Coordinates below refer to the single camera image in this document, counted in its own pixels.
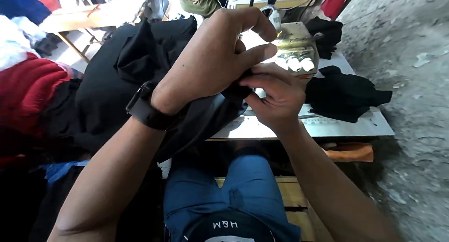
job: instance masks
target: green fabric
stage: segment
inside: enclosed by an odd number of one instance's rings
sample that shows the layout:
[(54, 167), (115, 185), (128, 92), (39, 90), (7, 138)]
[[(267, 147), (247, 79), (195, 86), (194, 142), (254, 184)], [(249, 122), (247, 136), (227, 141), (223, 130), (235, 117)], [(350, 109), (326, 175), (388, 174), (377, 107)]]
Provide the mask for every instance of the green fabric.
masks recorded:
[(217, 0), (180, 0), (179, 2), (184, 11), (199, 14), (205, 18), (210, 17), (215, 11), (221, 9)]

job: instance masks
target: forearm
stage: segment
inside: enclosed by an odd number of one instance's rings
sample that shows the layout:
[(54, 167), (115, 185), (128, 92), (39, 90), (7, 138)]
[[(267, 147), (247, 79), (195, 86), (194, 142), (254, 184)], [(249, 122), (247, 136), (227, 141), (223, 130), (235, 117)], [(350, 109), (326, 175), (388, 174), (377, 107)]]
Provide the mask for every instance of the forearm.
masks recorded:
[(55, 229), (70, 234), (116, 222), (137, 192), (164, 136), (165, 131), (131, 117), (83, 169)]
[(336, 241), (392, 241), (393, 230), (300, 124), (280, 135), (307, 199)]

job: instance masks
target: smartwatch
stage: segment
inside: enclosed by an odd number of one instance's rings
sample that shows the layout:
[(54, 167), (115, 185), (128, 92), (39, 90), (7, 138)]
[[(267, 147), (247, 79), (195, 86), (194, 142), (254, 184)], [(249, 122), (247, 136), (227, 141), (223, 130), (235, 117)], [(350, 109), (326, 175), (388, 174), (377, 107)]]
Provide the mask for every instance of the smartwatch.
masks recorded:
[(156, 85), (151, 81), (142, 84), (126, 106), (126, 112), (150, 128), (169, 130), (184, 118), (187, 106), (173, 116), (160, 112), (150, 104), (151, 94), (155, 87)]

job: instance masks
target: concrete floor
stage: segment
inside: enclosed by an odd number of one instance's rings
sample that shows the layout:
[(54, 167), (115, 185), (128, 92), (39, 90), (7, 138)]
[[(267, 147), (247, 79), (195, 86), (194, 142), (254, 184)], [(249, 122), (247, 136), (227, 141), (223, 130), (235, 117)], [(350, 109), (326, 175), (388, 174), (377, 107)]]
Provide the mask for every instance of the concrete floor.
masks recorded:
[(370, 195), (405, 241), (449, 241), (449, 0), (353, 0), (338, 21), (356, 73), (394, 90)]

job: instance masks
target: wooden table leg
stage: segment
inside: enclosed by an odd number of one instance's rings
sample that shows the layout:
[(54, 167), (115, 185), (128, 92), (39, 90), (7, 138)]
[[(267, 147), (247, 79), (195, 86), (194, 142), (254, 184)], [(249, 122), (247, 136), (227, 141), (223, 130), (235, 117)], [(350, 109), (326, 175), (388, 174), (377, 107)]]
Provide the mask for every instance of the wooden table leg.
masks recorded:
[(56, 35), (58, 35), (58, 37), (61, 38), (65, 44), (67, 44), (69, 47), (75, 50), (76, 53), (79, 54), (87, 63), (90, 62), (90, 60), (86, 57), (86, 55), (82, 53), (80, 50), (78, 50), (78, 48), (76, 48), (75, 45), (72, 42), (70, 42), (70, 40), (62, 32), (57, 32)]

